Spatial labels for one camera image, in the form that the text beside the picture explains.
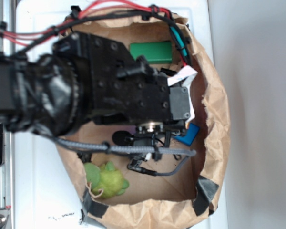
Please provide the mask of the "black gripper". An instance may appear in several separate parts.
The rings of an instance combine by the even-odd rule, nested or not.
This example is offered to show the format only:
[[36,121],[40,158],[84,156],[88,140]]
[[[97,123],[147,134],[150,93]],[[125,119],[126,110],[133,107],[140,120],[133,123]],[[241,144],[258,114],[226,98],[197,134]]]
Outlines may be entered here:
[[134,59],[120,42],[88,35],[91,69],[88,118],[97,125],[134,125],[134,134],[113,135],[128,168],[144,172],[141,163],[151,154],[158,161],[171,154],[170,138],[186,134],[191,101],[188,89],[172,83],[145,57]]

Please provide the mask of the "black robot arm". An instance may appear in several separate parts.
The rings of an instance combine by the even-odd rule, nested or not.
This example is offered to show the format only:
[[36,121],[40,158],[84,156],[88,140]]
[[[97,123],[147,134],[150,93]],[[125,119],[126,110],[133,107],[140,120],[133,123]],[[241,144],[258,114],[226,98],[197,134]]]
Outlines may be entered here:
[[[77,31],[52,48],[37,62],[0,53],[0,123],[8,131],[41,135],[80,159],[93,153],[125,156],[130,170],[151,176],[158,173],[141,167],[148,156],[158,161],[196,154],[169,147],[172,135],[186,133],[190,117],[189,92],[181,83],[169,84],[144,56],[134,59],[122,43],[104,37]],[[114,133],[114,145],[63,139],[87,122],[136,130]]]

